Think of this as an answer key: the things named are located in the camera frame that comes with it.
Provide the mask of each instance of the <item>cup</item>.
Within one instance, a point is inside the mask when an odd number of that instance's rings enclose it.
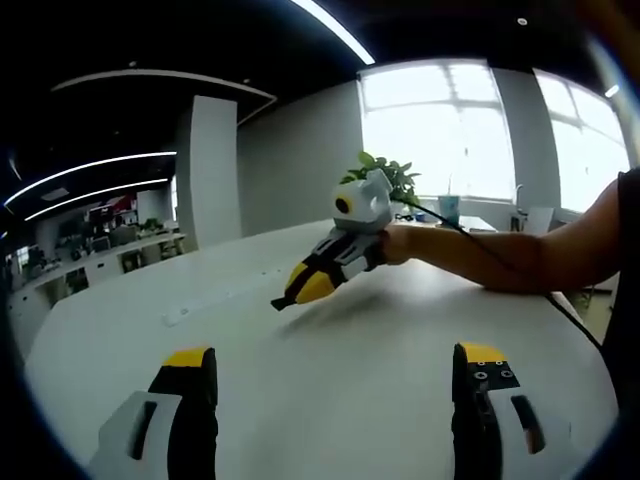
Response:
[[[457,195],[440,195],[438,197],[438,207],[440,215],[446,218],[453,225],[460,224],[460,197]]]

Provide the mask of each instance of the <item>window frame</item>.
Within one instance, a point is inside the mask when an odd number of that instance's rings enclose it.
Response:
[[[596,132],[596,133],[606,137],[608,140],[610,140],[610,141],[616,143],[617,145],[621,146],[625,150],[625,152],[627,152],[627,162],[629,163],[629,168],[632,167],[631,158],[629,157],[627,146],[626,146],[626,143],[624,141],[624,135],[621,135],[621,140],[622,141],[620,141],[617,138],[614,138],[611,135],[609,135],[607,132],[604,132],[604,131],[600,130],[598,127],[590,125],[587,121],[585,121],[580,116],[580,109],[578,108],[578,104],[576,103],[576,100],[575,100],[575,98],[573,96],[573,91],[571,89],[572,89],[572,87],[581,89],[585,93],[587,93],[589,95],[594,95],[594,96],[598,97],[598,99],[602,100],[607,105],[609,105],[609,107],[611,108],[611,110],[613,111],[613,113],[615,115],[616,120],[618,121],[618,126],[620,127],[621,134],[622,134],[622,125],[620,125],[620,119],[618,118],[618,115],[617,115],[615,109],[613,108],[613,106],[611,105],[611,102],[609,101],[608,98],[606,98],[603,95],[599,95],[598,93],[596,93],[596,92],[594,92],[592,90],[589,90],[588,88],[583,87],[582,85],[580,85],[580,84],[578,84],[576,82],[573,82],[573,81],[571,81],[569,79],[563,78],[563,77],[561,77],[559,75],[555,75],[553,73],[549,73],[549,72],[546,72],[544,70],[539,70],[539,69],[534,69],[533,73],[534,73],[534,77],[536,78],[536,82],[538,82],[538,86],[539,86],[539,88],[541,90],[541,94],[542,94],[542,97],[543,97],[542,101],[544,103],[545,108],[547,109],[547,114],[549,115],[549,121],[550,121],[550,124],[551,124],[552,127],[553,127],[553,122],[556,121],[556,122],[565,123],[567,125],[570,125],[572,127],[577,128],[580,131],[581,135],[584,134],[585,129],[591,130],[593,132]],[[556,81],[558,81],[558,82],[560,82],[560,83],[562,83],[564,85],[564,87],[567,89],[567,93],[569,94],[569,98],[571,99],[571,104],[573,105],[573,109],[575,110],[575,113],[576,113],[575,118],[567,116],[567,115],[564,115],[562,113],[558,113],[556,111],[551,110],[551,108],[549,108],[549,105],[547,105],[547,101],[544,98],[544,94],[542,93],[542,87],[540,86],[540,81],[539,81],[540,77],[543,77],[543,78],[547,77],[547,78],[556,80]],[[552,128],[551,135],[553,136],[553,143],[554,143],[554,146],[556,148],[556,155],[557,155],[558,144],[557,144],[557,141],[556,141],[555,132],[553,131],[553,128]],[[564,210],[565,212],[567,212],[569,214],[569,217],[572,217],[572,218],[573,218],[573,216],[580,216],[584,212],[581,212],[579,210],[573,210],[571,208],[567,208],[567,207],[563,207],[562,206],[562,178],[561,178],[561,175],[560,175],[560,157],[559,156],[557,156],[557,161],[558,161],[558,184],[559,184],[559,187],[560,187],[560,210]]]
[[[404,104],[396,104],[396,105],[388,105],[384,107],[374,107],[368,108],[365,99],[365,87],[364,87],[364,78],[367,75],[374,75],[378,73],[391,72],[395,70],[400,70],[404,68],[411,67],[422,67],[422,66],[439,66],[443,69],[444,76],[447,82],[447,85],[451,92],[451,98],[446,100],[431,100],[431,101],[419,101],[419,102],[411,102]],[[489,73],[489,77],[493,84],[493,87],[496,91],[496,99],[495,100],[468,100],[458,98],[458,93],[455,89],[455,84],[453,81],[453,76],[451,75],[450,67],[458,66],[458,65],[478,65],[486,69]],[[513,193],[511,198],[498,198],[498,197],[479,197],[475,195],[459,195],[461,201],[470,201],[470,202],[486,202],[486,203],[498,203],[502,205],[515,205],[516,204],[516,169],[515,169],[515,159],[513,154],[513,143],[511,140],[511,132],[509,131],[509,123],[507,120],[507,115],[504,109],[504,104],[502,102],[502,96],[500,95],[500,89],[498,88],[498,84],[496,82],[495,76],[493,74],[493,70],[489,67],[488,62],[485,59],[470,59],[470,58],[447,58],[447,59],[428,59],[428,60],[416,60],[410,62],[401,62],[394,63],[391,65],[383,65],[383,66],[375,66],[370,67],[358,72],[358,98],[360,102],[360,120],[362,124],[361,132],[362,132],[362,142],[364,145],[365,141],[365,123],[367,114],[371,112],[382,111],[386,109],[393,108],[402,108],[409,106],[419,106],[419,105],[451,105],[455,108],[456,113],[459,118],[462,118],[463,111],[467,108],[484,108],[484,109],[492,109],[500,113],[504,125],[504,132],[506,134],[507,139],[507,149],[508,155],[513,163]],[[417,193],[417,196],[421,200],[435,200],[438,198],[438,195],[425,195]]]

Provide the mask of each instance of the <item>table surface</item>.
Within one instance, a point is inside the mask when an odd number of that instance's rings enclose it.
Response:
[[[100,426],[172,352],[211,345],[218,478],[452,478],[453,346],[470,341],[506,354],[522,385],[571,422],[579,455],[596,448],[617,413],[609,376],[543,298],[410,261],[275,311],[269,301],[331,226],[229,242],[59,302],[25,372],[63,445],[86,464]]]
[[[16,290],[15,293],[17,294],[24,289],[34,289],[40,287],[45,283],[50,282],[51,280],[55,280],[56,278],[60,278],[66,275],[67,273],[84,268],[84,266],[89,263],[98,262],[101,259],[112,255],[122,255],[123,253],[131,252],[133,250],[139,250],[150,245],[155,245],[156,243],[170,242],[179,240],[184,237],[185,235],[182,233],[166,233],[163,235],[156,235],[153,237],[144,238],[142,240],[137,240],[135,242],[127,243],[126,245],[120,245],[119,247],[111,248],[102,252],[94,252],[91,255],[82,257],[75,262],[66,262],[61,264],[58,268],[53,269],[30,282],[27,282],[21,289]]]

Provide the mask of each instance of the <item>black ceiling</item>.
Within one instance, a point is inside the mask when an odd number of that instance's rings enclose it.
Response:
[[[483,57],[494,66],[535,66],[601,88],[575,24],[549,6],[559,2],[317,3],[353,33],[377,64]],[[61,82],[131,65],[175,70],[246,83],[277,96],[273,109],[353,79],[364,68],[339,39],[289,0],[13,2],[1,8],[2,200],[70,166],[171,148],[177,121],[194,94],[237,100],[241,118],[264,103],[253,94],[171,78],[124,77],[52,92]],[[526,17],[529,25],[519,26],[518,17]],[[22,181],[9,167],[10,158]],[[65,186],[76,195],[117,185],[122,176],[142,181],[153,169],[165,168],[161,164],[127,162],[126,172],[124,164],[100,167],[99,179],[74,176]],[[20,215],[36,207],[25,202]],[[13,228],[20,215],[4,211],[0,225]]]

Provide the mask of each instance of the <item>bright window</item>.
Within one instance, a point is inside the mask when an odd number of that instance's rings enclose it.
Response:
[[[22,271],[24,266],[29,263],[29,247],[19,248],[16,255],[18,256],[18,266],[20,267],[20,271]]]
[[[171,215],[175,222],[178,218],[178,184],[175,175],[171,179]]]
[[[629,170],[620,123],[609,103],[568,80],[536,71],[556,142],[561,206],[585,212]]]
[[[433,61],[362,74],[365,150],[412,162],[416,193],[513,200],[506,120],[485,62]]]

